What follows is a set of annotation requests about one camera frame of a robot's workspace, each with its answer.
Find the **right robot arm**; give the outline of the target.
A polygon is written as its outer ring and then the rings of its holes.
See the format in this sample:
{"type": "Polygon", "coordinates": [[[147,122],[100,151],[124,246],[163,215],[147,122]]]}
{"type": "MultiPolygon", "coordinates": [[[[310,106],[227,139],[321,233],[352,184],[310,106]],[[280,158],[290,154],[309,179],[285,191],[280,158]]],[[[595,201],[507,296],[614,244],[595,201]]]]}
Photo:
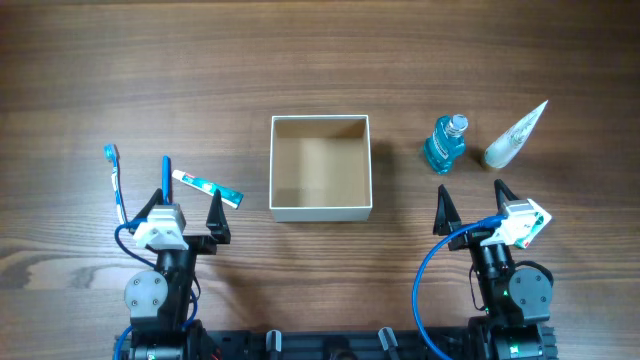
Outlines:
{"type": "Polygon", "coordinates": [[[506,184],[494,181],[498,215],[494,228],[466,230],[447,189],[438,187],[433,233],[449,236],[451,251],[467,250],[476,278],[482,316],[465,327],[431,330],[434,346],[429,357],[450,359],[541,359],[558,357],[550,319],[554,278],[546,267],[529,260],[516,262],[513,246],[525,249],[552,216],[531,199],[517,197],[506,184]]]}

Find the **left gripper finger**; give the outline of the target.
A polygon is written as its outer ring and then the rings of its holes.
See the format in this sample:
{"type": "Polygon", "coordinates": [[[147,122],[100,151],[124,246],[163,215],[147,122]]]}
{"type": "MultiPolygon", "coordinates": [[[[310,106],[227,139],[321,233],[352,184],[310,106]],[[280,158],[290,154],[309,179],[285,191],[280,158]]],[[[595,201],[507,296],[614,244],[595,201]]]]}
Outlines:
{"type": "Polygon", "coordinates": [[[157,188],[155,192],[152,194],[149,201],[142,207],[142,209],[138,212],[138,214],[133,218],[133,221],[146,218],[156,205],[163,205],[163,204],[164,204],[163,191],[161,188],[157,188]]]}
{"type": "Polygon", "coordinates": [[[222,196],[219,190],[214,191],[206,219],[206,227],[217,243],[230,243],[231,232],[224,213],[222,196]]]}

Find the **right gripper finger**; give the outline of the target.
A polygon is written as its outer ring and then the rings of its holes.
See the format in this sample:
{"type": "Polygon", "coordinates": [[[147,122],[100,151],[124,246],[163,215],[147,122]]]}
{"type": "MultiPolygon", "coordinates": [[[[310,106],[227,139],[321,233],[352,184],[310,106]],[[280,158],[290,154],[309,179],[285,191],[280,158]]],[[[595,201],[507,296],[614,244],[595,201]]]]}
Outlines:
{"type": "Polygon", "coordinates": [[[501,179],[494,181],[494,190],[498,209],[501,209],[507,202],[519,200],[519,197],[516,196],[501,179]]]}
{"type": "Polygon", "coordinates": [[[438,187],[433,234],[450,235],[462,226],[461,218],[444,184],[438,187]]]}

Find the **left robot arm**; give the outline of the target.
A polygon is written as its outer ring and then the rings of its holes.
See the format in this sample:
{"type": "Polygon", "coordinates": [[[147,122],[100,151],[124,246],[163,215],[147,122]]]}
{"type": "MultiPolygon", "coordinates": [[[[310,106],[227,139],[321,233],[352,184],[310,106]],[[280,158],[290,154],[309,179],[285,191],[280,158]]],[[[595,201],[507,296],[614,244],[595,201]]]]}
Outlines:
{"type": "Polygon", "coordinates": [[[199,255],[214,255],[231,240],[221,193],[213,193],[205,235],[186,235],[180,206],[166,204],[158,188],[131,221],[114,232],[129,256],[147,265],[125,286],[130,325],[114,345],[119,359],[220,359],[222,350],[195,318],[198,295],[193,290],[199,255]]]}

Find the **green white small box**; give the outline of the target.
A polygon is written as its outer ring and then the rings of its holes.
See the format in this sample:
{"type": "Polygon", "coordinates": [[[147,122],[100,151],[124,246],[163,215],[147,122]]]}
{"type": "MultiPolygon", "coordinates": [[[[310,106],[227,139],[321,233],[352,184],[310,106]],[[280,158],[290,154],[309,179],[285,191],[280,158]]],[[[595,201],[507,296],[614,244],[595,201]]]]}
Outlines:
{"type": "Polygon", "coordinates": [[[519,237],[514,243],[516,247],[521,249],[528,248],[534,241],[535,237],[552,220],[552,215],[544,210],[535,201],[533,201],[532,199],[528,199],[528,203],[534,210],[533,215],[535,217],[535,220],[533,222],[529,221],[526,226],[522,227],[522,230],[526,231],[526,233],[522,237],[519,237]]]}

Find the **small toothpaste tube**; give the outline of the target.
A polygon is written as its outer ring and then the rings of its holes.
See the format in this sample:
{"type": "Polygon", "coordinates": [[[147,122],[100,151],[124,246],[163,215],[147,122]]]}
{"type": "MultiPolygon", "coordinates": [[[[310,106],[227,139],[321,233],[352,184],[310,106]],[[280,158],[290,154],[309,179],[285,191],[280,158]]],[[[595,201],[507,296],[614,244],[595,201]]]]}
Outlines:
{"type": "Polygon", "coordinates": [[[203,193],[214,196],[216,192],[220,193],[221,201],[234,209],[237,209],[244,198],[241,192],[216,184],[209,180],[195,177],[187,172],[173,170],[172,177],[184,185],[197,189],[203,193]]]}

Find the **white cone tube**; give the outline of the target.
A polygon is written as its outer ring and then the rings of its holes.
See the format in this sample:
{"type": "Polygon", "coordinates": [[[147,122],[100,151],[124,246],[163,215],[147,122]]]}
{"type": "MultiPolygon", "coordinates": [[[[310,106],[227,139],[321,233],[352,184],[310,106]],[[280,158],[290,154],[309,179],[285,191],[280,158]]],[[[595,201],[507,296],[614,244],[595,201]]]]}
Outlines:
{"type": "Polygon", "coordinates": [[[485,150],[483,164],[491,169],[506,167],[528,140],[547,104],[545,100],[497,138],[485,150]]]}

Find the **blue mouthwash bottle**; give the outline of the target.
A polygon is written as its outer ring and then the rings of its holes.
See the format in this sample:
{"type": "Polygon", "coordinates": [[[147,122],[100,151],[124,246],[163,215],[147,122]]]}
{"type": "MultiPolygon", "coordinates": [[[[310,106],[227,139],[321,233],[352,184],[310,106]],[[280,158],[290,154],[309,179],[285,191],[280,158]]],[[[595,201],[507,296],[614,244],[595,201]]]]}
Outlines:
{"type": "Polygon", "coordinates": [[[431,136],[425,140],[423,152],[432,170],[437,174],[451,171],[455,160],[466,150],[465,132],[468,119],[462,114],[444,115],[434,126],[431,136]]]}

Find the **blue white toothbrush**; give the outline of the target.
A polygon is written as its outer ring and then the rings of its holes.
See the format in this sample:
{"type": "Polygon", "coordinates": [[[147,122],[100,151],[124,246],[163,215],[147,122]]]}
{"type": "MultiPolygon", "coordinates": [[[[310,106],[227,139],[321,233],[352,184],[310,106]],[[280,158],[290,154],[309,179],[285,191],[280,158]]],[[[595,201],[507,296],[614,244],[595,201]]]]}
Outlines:
{"type": "Polygon", "coordinates": [[[127,222],[127,215],[120,186],[119,153],[115,144],[105,145],[103,151],[105,158],[112,164],[111,183],[114,191],[118,219],[121,224],[125,224],[127,222]]]}

